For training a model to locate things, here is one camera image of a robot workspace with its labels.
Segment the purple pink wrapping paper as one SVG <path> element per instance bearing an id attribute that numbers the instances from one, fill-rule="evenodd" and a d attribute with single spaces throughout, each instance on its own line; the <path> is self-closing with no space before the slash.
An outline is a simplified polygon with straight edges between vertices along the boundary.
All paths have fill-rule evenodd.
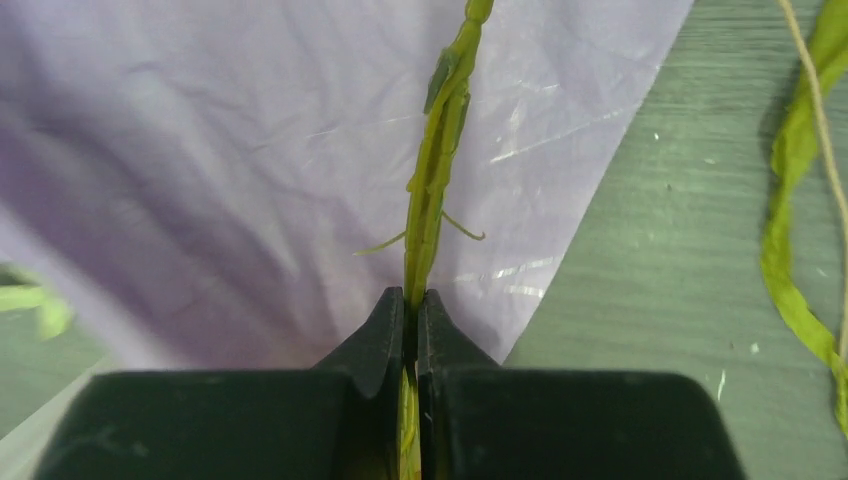
<path id="1" fill-rule="evenodd" d="M 498 1 L 430 277 L 503 360 L 688 1 Z M 5 1 L 1 255 L 133 368 L 309 366 L 402 281 L 460 1 Z"/>

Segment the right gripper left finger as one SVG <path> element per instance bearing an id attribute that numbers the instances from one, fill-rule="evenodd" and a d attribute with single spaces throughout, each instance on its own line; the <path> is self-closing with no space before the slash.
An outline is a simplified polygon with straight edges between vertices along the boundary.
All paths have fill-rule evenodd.
<path id="1" fill-rule="evenodd" d="M 119 371 L 74 397 L 38 479 L 395 479 L 404 314 L 385 290 L 309 369 Z"/>

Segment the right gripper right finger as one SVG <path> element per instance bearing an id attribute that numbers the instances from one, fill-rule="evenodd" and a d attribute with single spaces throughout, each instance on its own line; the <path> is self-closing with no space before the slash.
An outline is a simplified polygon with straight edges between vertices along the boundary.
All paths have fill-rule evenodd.
<path id="1" fill-rule="evenodd" d="M 742 479 L 715 402 L 673 372 L 508 368 L 429 291 L 418 312 L 426 479 Z"/>

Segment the yellow rose flower spray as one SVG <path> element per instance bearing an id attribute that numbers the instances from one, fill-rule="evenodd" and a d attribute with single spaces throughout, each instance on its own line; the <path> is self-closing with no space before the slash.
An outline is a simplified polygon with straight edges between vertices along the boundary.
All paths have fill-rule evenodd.
<path id="1" fill-rule="evenodd" d="M 399 419 L 396 451 L 396 479 L 422 477 L 420 454 L 420 421 L 416 378 L 418 312 L 427 290 L 428 277 L 435 262 L 443 221 L 447 221 L 469 238 L 476 235 L 445 213 L 443 204 L 450 183 L 452 164 L 464 130 L 470 105 L 470 77 L 475 69 L 483 25 L 489 19 L 494 3 L 489 0 L 468 1 L 464 20 L 456 38 L 443 48 L 428 83 L 423 113 L 427 116 L 413 175 L 406 190 L 410 194 L 405 230 L 361 255 L 385 249 L 404 241 L 404 320 L 403 370 L 399 386 Z"/>

